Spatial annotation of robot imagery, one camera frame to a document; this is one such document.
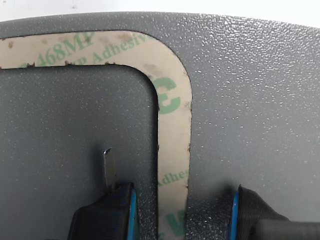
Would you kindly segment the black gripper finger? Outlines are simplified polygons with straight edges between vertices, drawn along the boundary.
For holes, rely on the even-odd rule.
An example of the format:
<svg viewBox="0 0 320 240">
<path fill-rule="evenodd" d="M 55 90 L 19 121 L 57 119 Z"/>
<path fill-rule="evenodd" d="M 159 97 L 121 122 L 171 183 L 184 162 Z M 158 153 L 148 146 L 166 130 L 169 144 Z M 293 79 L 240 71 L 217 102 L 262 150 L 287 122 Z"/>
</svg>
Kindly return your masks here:
<svg viewBox="0 0 320 240">
<path fill-rule="evenodd" d="M 319 222 L 291 221 L 255 191 L 239 186 L 229 219 L 230 240 L 318 240 Z"/>
<path fill-rule="evenodd" d="M 73 215 L 69 240 L 137 240 L 138 201 L 132 182 L 118 182 L 111 148 L 103 153 L 106 193 Z"/>
</svg>

